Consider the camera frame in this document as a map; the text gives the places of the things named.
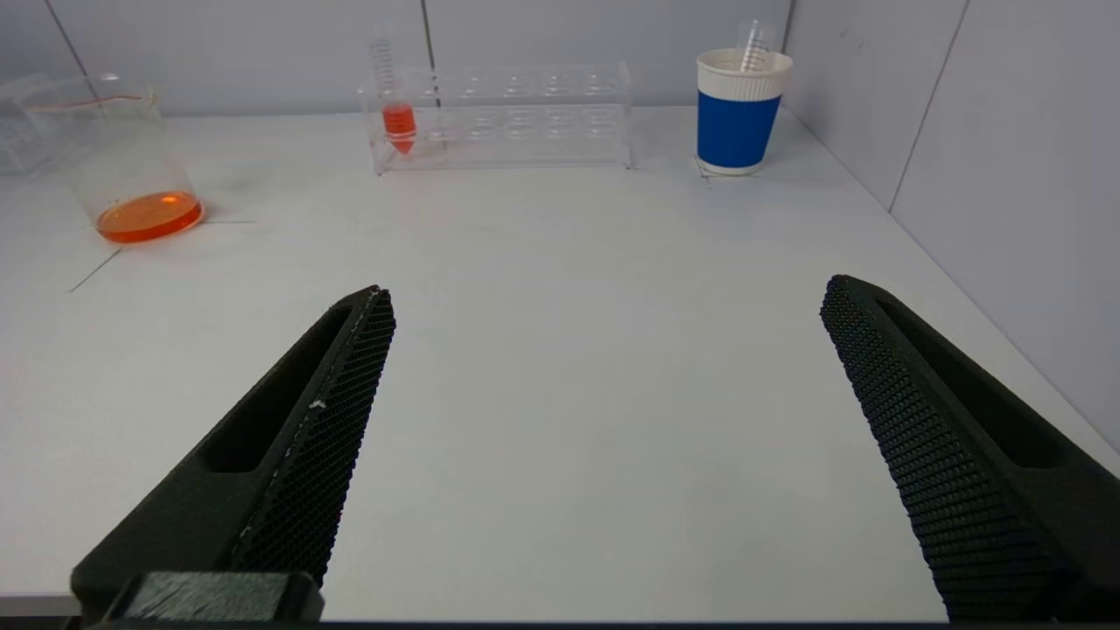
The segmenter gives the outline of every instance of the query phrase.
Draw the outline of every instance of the textured gripper pad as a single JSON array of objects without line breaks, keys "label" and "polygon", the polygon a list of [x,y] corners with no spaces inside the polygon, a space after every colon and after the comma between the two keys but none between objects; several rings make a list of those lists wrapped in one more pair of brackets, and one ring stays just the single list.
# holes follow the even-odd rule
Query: textured gripper pad
[{"label": "textured gripper pad", "polygon": [[1120,482],[887,291],[821,318],[950,619],[1120,619]]},{"label": "textured gripper pad", "polygon": [[86,622],[151,572],[302,572],[321,585],[395,325],[375,286],[332,306],[74,569]]}]

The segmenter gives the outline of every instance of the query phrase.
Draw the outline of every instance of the paper cup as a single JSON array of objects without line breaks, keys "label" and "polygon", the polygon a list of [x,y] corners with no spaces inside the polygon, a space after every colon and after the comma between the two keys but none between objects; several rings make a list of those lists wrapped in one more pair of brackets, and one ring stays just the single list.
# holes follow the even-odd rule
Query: paper cup
[{"label": "paper cup", "polygon": [[793,59],[771,53],[767,68],[739,72],[740,52],[697,58],[697,157],[717,175],[749,175],[762,166]]}]

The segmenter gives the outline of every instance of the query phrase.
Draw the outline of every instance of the white cup rim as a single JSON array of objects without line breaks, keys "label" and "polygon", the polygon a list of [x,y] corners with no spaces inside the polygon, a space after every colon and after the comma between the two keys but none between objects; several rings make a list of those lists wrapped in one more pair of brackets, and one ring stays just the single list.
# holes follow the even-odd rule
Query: white cup rim
[{"label": "white cup rim", "polygon": [[697,57],[697,66],[704,72],[710,72],[713,74],[721,74],[724,76],[746,76],[746,77],[764,77],[774,76],[777,74],[783,74],[790,72],[793,67],[793,59],[787,55],[782,53],[771,53],[774,56],[774,68],[767,71],[746,71],[739,72],[737,70],[727,70],[717,67],[712,64],[715,63],[727,63],[734,62],[738,56],[739,52],[737,48],[717,48],[715,50],[708,50],[707,53]]}]

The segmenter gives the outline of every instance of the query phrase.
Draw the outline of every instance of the white table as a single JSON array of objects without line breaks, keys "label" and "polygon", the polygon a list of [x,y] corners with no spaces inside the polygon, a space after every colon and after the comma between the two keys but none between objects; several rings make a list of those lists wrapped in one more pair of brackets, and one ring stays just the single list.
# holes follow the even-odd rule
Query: white table
[{"label": "white table", "polygon": [[54,178],[4,183],[0,614],[73,612],[71,567],[374,282],[399,327],[327,619],[944,619],[818,316],[833,274],[1120,471],[792,115],[712,180],[693,117],[636,110],[632,172],[381,178],[354,115],[172,120],[211,221],[115,256]]}]

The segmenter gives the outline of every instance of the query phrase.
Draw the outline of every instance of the test tube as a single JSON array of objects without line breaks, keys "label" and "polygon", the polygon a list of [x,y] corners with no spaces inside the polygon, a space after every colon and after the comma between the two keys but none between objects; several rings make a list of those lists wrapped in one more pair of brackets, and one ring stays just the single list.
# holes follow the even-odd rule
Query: test tube
[{"label": "test tube", "polygon": [[769,33],[758,20],[748,20],[739,25],[739,72],[759,72],[766,70],[769,61]]},{"label": "test tube", "polygon": [[381,118],[385,123],[385,137],[401,154],[408,155],[417,138],[417,120],[412,103],[404,95],[403,86],[396,76],[393,63],[393,49],[388,33],[374,35],[373,76],[381,96]]}]

